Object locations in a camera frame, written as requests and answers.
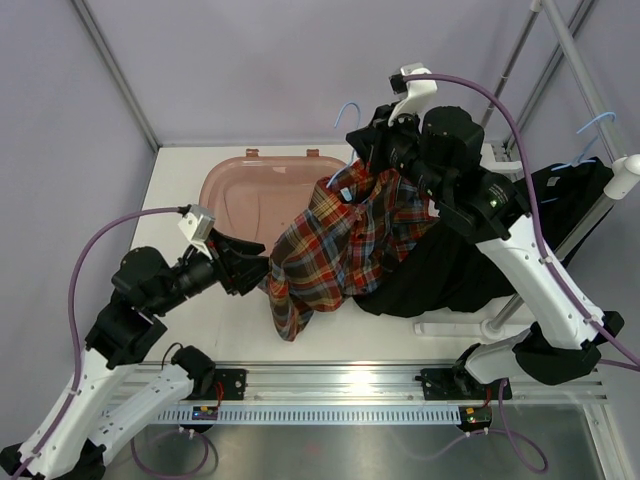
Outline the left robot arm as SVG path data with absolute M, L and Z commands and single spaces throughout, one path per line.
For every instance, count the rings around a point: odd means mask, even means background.
M 161 319 L 209 287 L 245 295 L 266 275 L 264 245 L 211 231 L 175 265 L 153 247 L 125 255 L 114 291 L 85 339 L 81 369 L 54 410 L 25 442 L 4 448 L 1 467 L 14 479 L 99 479 L 119 451 L 166 408 L 219 391 L 215 363 L 194 346 L 125 403 L 101 415 L 115 392 L 166 332 Z

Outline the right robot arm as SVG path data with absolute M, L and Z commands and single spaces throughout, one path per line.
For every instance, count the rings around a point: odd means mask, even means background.
M 544 240 L 535 190 L 481 166 L 483 128 L 460 107 L 424 116 L 376 109 L 347 143 L 375 173 L 393 169 L 435 202 L 440 224 L 473 245 L 506 277 L 534 316 L 509 338 L 471 345 L 449 368 L 418 378 L 426 399 L 482 400 L 526 375 L 556 386 L 590 374 L 624 321 L 590 302 Z

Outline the red plaid shirt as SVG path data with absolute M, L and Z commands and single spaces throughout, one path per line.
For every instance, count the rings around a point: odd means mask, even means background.
M 436 223 L 430 204 L 398 172 L 372 174 L 363 161 L 320 179 L 261 283 L 280 338 L 292 342 L 314 313 L 374 292 Z

